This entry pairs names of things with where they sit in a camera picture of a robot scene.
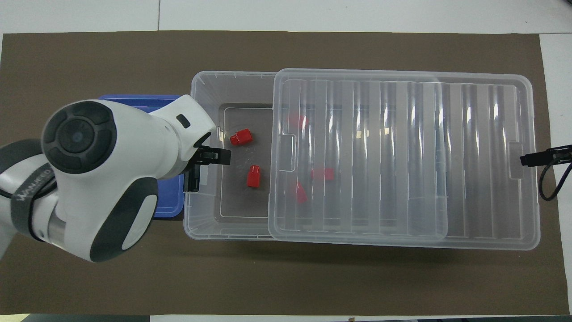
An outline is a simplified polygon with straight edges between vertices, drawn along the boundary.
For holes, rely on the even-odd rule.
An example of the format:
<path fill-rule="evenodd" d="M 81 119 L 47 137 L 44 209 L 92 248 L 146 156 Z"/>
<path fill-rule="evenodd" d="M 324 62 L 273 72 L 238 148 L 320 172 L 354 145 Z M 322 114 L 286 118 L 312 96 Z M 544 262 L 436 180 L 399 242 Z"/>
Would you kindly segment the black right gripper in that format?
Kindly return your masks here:
<path fill-rule="evenodd" d="M 521 165 L 527 167 L 546 166 L 555 161 L 555 164 L 572 162 L 572 145 L 562 145 L 549 148 L 544 153 L 529 153 L 521 156 Z"/>

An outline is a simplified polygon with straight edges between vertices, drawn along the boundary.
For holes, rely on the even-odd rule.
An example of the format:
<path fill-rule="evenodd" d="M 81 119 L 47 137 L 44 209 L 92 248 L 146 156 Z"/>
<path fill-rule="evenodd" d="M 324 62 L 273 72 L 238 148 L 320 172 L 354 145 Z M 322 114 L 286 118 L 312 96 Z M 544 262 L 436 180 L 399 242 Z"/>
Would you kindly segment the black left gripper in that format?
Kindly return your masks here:
<path fill-rule="evenodd" d="M 231 151 L 219 151 L 219 148 L 212 148 L 208 145 L 198 145 L 193 155 L 193 165 L 230 165 Z"/>

